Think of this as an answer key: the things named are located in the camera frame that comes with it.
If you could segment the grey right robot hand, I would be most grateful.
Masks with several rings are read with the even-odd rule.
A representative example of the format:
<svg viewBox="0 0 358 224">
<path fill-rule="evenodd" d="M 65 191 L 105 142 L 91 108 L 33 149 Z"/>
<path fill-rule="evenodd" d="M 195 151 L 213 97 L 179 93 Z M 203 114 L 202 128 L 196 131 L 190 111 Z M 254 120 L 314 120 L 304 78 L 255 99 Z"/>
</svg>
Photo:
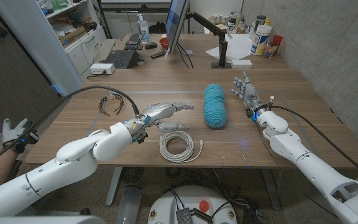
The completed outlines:
<svg viewBox="0 0 358 224">
<path fill-rule="evenodd" d="M 250 82 L 247 72 L 243 73 L 243 77 L 243 80 L 238 77 L 234 78 L 233 84 L 237 89 L 231 89 L 231 91 L 238 96 L 246 106 L 247 117 L 256 120 L 262 113 L 266 112 L 267 106 L 262 103 L 257 91 Z"/>
</svg>

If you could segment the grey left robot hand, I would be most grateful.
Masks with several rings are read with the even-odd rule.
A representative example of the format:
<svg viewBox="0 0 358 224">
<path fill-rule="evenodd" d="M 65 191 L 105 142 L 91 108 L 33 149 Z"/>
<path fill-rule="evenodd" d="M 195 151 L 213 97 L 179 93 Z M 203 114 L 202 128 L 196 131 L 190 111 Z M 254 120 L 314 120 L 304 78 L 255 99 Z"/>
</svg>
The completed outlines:
<svg viewBox="0 0 358 224">
<path fill-rule="evenodd" d="M 148 106 L 141 113 L 125 121 L 124 126 L 130 132 L 132 141 L 137 141 L 140 144 L 148 136 L 145 129 L 152 126 L 156 126 L 163 133 L 189 130 L 189 126 L 162 120 L 171 117 L 174 112 L 193 109 L 194 106 L 182 102 L 157 103 Z"/>
</svg>

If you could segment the person's white gloved hand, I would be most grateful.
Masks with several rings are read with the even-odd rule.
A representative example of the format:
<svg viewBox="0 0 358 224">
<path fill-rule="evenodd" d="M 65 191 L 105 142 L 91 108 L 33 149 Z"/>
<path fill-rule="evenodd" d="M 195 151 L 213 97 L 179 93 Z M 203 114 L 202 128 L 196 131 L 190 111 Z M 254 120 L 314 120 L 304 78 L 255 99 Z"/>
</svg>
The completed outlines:
<svg viewBox="0 0 358 224">
<path fill-rule="evenodd" d="M 11 120 L 5 118 L 2 122 L 2 144 L 5 145 L 19 137 L 26 130 L 25 126 L 29 121 L 28 118 L 24 118 L 15 128 L 11 128 Z"/>
</svg>

